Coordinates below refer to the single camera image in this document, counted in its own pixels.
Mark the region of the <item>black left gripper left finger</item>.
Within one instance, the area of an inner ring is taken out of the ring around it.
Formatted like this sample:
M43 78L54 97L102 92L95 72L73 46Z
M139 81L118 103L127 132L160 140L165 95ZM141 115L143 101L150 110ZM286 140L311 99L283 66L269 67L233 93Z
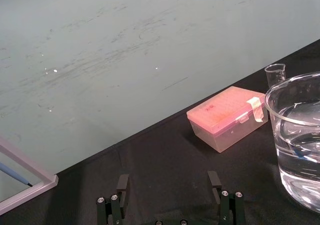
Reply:
M123 225L130 196L130 175L122 174L118 179L116 191L109 197L96 199L97 225L108 225L109 216L113 225Z

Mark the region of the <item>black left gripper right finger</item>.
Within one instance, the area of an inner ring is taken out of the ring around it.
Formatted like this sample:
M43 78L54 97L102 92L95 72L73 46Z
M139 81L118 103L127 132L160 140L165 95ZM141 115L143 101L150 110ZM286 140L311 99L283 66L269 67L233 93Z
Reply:
M244 224L244 194L224 189L216 171L207 171L208 190L217 205L218 225Z

